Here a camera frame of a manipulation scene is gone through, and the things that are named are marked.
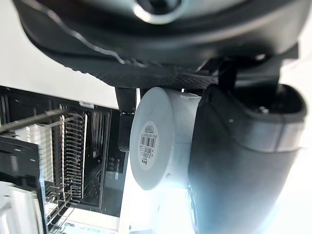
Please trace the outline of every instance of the dish rack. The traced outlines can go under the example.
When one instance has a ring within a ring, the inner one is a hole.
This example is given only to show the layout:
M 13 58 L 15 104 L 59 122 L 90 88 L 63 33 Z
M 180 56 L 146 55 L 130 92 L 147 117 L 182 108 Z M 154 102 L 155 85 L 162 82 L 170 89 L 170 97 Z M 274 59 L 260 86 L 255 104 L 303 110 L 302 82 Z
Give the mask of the dish rack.
M 42 124 L 46 119 L 50 124 Z M 83 198 L 88 116 L 54 110 L 1 128 L 6 137 L 37 144 L 43 219 L 47 233 L 57 234 L 69 207 Z
M 118 149 L 119 115 L 0 86 L 0 180 L 24 187 L 31 177 L 25 189 L 37 193 L 45 233 L 61 233 L 72 208 L 119 217 L 128 159 Z

